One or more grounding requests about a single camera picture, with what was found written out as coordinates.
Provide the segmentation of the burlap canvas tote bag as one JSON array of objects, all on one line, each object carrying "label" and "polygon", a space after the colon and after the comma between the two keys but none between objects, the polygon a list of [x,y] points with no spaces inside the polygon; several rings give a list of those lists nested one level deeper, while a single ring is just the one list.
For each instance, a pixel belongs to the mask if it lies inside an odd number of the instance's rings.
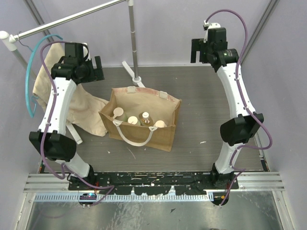
[{"label": "burlap canvas tote bag", "polygon": [[99,112],[109,136],[135,147],[170,152],[181,100],[150,88],[113,88]]}]

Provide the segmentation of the green bottle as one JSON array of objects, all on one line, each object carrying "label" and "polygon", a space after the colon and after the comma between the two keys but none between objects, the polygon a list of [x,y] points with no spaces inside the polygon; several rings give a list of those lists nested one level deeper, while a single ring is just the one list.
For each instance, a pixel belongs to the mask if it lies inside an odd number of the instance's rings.
[{"label": "green bottle", "polygon": [[131,124],[131,125],[141,125],[139,119],[136,117],[136,116],[130,116],[128,118],[128,123]]}]

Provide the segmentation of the clear amber liquid bottle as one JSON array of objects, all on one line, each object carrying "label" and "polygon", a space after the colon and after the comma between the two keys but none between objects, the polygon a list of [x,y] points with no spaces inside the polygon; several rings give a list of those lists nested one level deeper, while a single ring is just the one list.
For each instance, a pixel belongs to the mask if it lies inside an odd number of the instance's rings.
[{"label": "clear amber liquid bottle", "polygon": [[142,126],[152,127],[154,125],[152,118],[148,112],[142,112],[139,114],[139,120]]}]

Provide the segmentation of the cream bottle wooden cap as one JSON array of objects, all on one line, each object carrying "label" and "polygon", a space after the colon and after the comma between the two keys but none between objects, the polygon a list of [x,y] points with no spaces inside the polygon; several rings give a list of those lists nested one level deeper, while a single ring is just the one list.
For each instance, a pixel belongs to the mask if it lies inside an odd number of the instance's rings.
[{"label": "cream bottle wooden cap", "polygon": [[158,120],[155,122],[154,126],[157,128],[164,128],[166,127],[166,123],[163,120]]}]

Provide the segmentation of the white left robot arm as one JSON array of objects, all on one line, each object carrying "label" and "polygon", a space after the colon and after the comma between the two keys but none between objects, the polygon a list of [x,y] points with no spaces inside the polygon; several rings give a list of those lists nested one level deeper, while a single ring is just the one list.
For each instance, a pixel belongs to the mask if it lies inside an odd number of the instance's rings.
[{"label": "white left robot arm", "polygon": [[61,171],[69,171],[79,178],[79,185],[85,190],[94,188],[96,178],[92,166],[77,153],[77,143],[66,136],[66,120],[72,96],[81,83],[104,79],[99,56],[92,61],[86,43],[64,42],[64,55],[51,69],[42,65],[51,83],[50,96],[45,115],[36,132],[29,134],[29,140],[40,153],[45,166],[59,179],[65,174],[56,173],[48,164],[55,161]]}]

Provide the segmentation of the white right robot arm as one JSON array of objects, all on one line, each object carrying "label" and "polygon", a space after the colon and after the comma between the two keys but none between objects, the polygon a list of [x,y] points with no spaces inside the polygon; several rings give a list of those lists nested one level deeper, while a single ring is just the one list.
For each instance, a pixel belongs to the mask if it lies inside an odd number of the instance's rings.
[{"label": "white right robot arm", "polygon": [[238,64],[239,55],[235,49],[229,49],[226,29],[218,23],[204,22],[204,38],[192,39],[191,63],[200,54],[201,63],[210,64],[217,73],[227,97],[230,119],[220,126],[223,140],[218,160],[210,172],[210,182],[220,189],[234,178],[234,164],[239,152],[254,137],[264,121],[249,100]]}]

